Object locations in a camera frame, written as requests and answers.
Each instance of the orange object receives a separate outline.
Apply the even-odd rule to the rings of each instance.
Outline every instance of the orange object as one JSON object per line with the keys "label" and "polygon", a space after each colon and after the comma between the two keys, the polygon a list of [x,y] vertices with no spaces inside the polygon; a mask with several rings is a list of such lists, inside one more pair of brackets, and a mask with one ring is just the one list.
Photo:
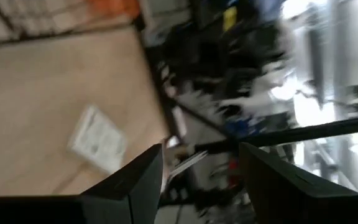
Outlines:
{"label": "orange object", "polygon": [[135,19],[140,14],[137,0],[88,0],[94,11],[109,16],[128,14]]}

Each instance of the metal bar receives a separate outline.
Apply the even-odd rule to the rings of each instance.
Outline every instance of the metal bar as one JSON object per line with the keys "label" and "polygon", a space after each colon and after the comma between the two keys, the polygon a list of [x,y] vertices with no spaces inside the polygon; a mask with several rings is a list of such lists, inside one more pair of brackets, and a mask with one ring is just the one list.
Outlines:
{"label": "metal bar", "polygon": [[185,113],[188,113],[188,114],[192,115],[194,118],[200,120],[202,123],[204,123],[205,125],[209,126],[210,128],[213,128],[214,130],[216,130],[217,132],[221,133],[223,136],[227,137],[228,139],[232,139],[232,140],[237,139],[234,135],[232,135],[231,133],[226,131],[224,128],[220,127],[219,125],[217,125],[214,122],[210,121],[209,119],[205,118],[201,114],[193,111],[189,107],[185,106],[183,103],[180,103],[179,101],[177,101],[174,98],[169,98],[169,100],[173,104],[179,106]]}
{"label": "metal bar", "polygon": [[181,162],[179,165],[177,165],[170,173],[169,179],[172,179],[176,177],[178,174],[181,174],[183,171],[190,168],[192,165],[196,164],[197,162],[201,161],[208,155],[207,152],[199,152],[194,155],[192,155],[187,160]]}
{"label": "metal bar", "polygon": [[9,15],[10,18],[15,18],[15,19],[27,19],[29,17],[34,18],[37,16],[39,16],[39,15],[34,12],[27,12],[25,14],[21,14],[20,12],[18,12],[18,13],[12,13]]}
{"label": "metal bar", "polygon": [[[305,128],[295,128],[286,131],[259,134],[257,136],[242,138],[240,141],[262,147],[352,133],[358,133],[358,118],[335,121],[328,124],[309,126]],[[209,154],[218,154],[235,150],[238,150],[238,142],[233,141],[232,139],[203,145],[195,145],[195,153],[208,151]]]}
{"label": "metal bar", "polygon": [[10,18],[8,18],[4,12],[2,12],[1,8],[0,8],[0,18],[2,20],[2,22],[5,24],[5,26],[11,30],[12,32],[16,31],[16,27],[15,25],[12,23],[12,21],[10,20]]}
{"label": "metal bar", "polygon": [[327,145],[320,145],[317,143],[317,141],[312,141],[314,147],[317,149],[317,151],[320,154],[320,157],[322,159],[322,162],[324,162],[326,168],[328,168],[329,170],[337,170],[338,169],[338,164],[337,162],[335,162],[335,160],[328,154],[327,152]]}

